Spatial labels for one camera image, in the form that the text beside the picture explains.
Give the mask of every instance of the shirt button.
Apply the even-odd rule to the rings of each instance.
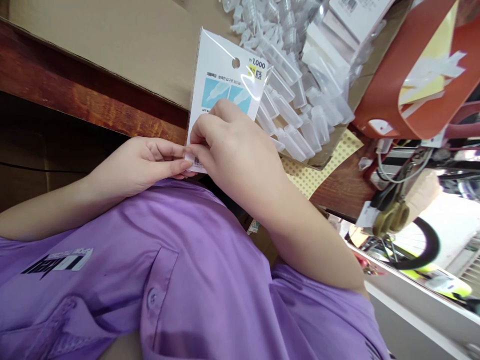
[[[156,307],[159,301],[159,290],[156,287],[152,287],[148,291],[148,295],[146,296],[146,307],[151,310]]]

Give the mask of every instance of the yellow mat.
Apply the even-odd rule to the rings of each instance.
[[[291,161],[284,157],[281,159],[281,162],[290,181],[296,185],[307,199],[310,199],[320,184],[323,183],[341,163],[362,146],[363,143],[347,129],[335,148],[332,158],[322,171],[303,166],[298,162]]]

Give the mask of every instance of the finger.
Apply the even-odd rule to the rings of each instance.
[[[190,161],[183,159],[150,163],[151,171],[157,181],[179,175],[191,166],[192,163]]]
[[[184,172],[180,173],[180,175],[183,175],[186,178],[194,177],[197,174],[198,174],[198,172],[196,172],[196,171],[184,171]]]
[[[215,115],[227,123],[232,123],[241,118],[242,110],[233,102],[227,99],[220,99],[211,108],[210,114]]]
[[[191,129],[190,143],[201,144],[206,140],[207,144],[212,146],[215,139],[222,138],[226,126],[227,123],[221,118],[207,113],[202,114]]]
[[[212,156],[212,153],[206,146],[199,144],[190,144],[186,147],[186,152],[198,158],[198,160],[200,160],[201,164],[208,173],[215,169],[214,158]]]
[[[183,158],[185,154],[185,146],[158,137],[148,138],[146,140],[146,146],[156,161],[169,161],[172,158]]]

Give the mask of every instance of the wooden desk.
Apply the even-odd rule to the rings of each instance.
[[[313,193],[310,201],[357,219],[365,201],[372,199],[375,189],[363,178],[359,171],[359,161],[362,157],[374,159],[376,141],[363,136],[354,127],[350,129],[365,145],[345,160]]]
[[[128,136],[184,144],[188,112],[104,70],[48,47],[0,21],[0,91]],[[349,157],[311,198],[356,218],[374,191],[358,170],[364,146]]]

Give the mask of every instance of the printed logo on shirt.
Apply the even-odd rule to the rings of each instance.
[[[41,280],[51,271],[79,271],[90,259],[93,252],[93,248],[78,248],[75,250],[48,254],[23,270],[21,274],[44,273],[40,278]]]

